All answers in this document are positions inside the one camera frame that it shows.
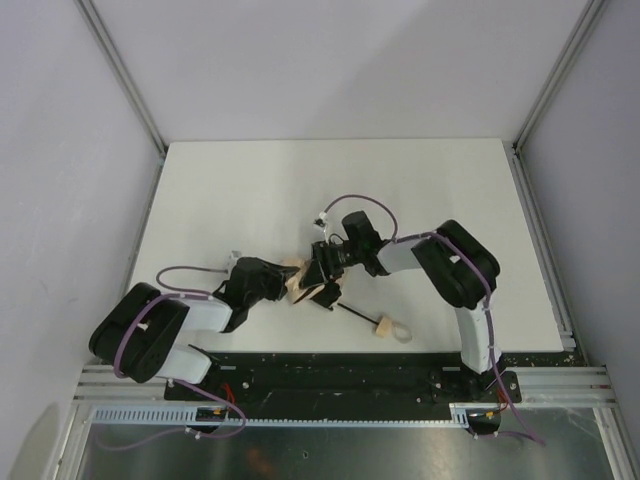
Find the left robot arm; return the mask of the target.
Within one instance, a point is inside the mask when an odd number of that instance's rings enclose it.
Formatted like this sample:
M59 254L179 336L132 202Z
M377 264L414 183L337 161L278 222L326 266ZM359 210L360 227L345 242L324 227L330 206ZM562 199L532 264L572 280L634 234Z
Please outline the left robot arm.
M114 368L119 378L145 383L155 377L190 384L202 382L211 358L176 342L183 331L232 333L257 303L279 301L298 266L240 257L214 292L180 289L163 293L135 284L92 333L88 348Z

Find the beige folding umbrella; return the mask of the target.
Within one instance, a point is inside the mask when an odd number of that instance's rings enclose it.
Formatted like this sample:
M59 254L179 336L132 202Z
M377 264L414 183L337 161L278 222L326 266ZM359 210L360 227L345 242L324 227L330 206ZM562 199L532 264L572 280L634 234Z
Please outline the beige folding umbrella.
M294 261L304 261L306 264L306 262L309 260L303 260L300 258L287 258L283 261L283 264L287 264L289 262L293 263ZM291 305L299 304L302 301L310 301L309 297L323 288L323 286L317 287L312 290L301 290L299 288L298 283L304 272L304 268L298 275L295 275L287 282L287 298ZM337 282L341 286L343 286L344 279L339 278L334 282ZM400 344L407 344L413 340L411 329L405 324L392 319L388 315L380 315L375 318L351 305L344 303L341 300L339 300L339 302L333 307L332 310L327 311L334 311L336 307L345 312L348 312L349 314L359 319L369 322L372 325L372 333L379 338L393 338Z

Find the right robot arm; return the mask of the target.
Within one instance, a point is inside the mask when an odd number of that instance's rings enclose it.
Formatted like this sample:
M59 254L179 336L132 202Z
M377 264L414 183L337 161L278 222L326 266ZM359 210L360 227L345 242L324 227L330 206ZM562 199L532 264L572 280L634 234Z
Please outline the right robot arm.
M329 308L341 295L339 281L346 270L358 265L372 277L421 269L455 309L463 364L478 375L497 366L501 351L488 307L500 265L463 226L448 220L431 232L384 239L363 211L345 216L342 226L345 240L312 244L296 285L304 298Z

